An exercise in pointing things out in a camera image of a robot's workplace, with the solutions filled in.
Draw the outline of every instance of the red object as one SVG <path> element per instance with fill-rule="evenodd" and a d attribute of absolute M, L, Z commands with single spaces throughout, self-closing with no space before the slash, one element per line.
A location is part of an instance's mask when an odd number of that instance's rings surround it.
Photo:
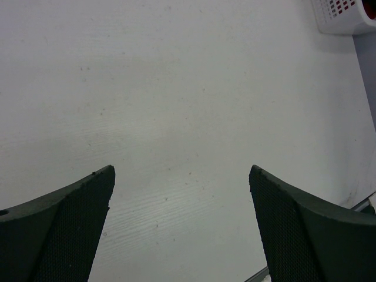
<path fill-rule="evenodd" d="M 376 18 L 376 10 L 368 2 L 363 2 L 364 11 L 370 19 Z"/>

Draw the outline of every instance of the white surface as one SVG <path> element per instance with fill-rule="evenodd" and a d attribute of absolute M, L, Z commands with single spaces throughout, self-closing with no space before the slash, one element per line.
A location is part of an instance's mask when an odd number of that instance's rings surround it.
<path fill-rule="evenodd" d="M 352 206 L 375 191 L 353 40 L 308 0 L 2 1 L 0 208 L 116 169 L 90 281 L 266 265 L 252 164 Z"/>
<path fill-rule="evenodd" d="M 263 280 L 263 282 L 271 282 L 270 275 L 268 275 L 267 277 L 265 277 L 265 279 Z"/>

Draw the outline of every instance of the black plastic part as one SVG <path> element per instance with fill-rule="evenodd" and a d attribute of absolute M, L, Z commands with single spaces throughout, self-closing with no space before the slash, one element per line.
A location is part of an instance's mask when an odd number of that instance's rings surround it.
<path fill-rule="evenodd" d="M 371 215 L 373 215 L 373 216 L 376 215 L 376 213 L 375 213 L 375 209 L 374 209 L 374 207 L 372 207 L 371 205 L 365 207 L 365 208 L 362 209 L 360 212 L 361 212 L 361 213 L 371 214 Z"/>
<path fill-rule="evenodd" d="M 115 185 L 107 166 L 0 214 L 0 281 L 87 281 Z"/>
<path fill-rule="evenodd" d="M 376 217 L 253 166 L 250 187 L 273 282 L 376 281 Z"/>

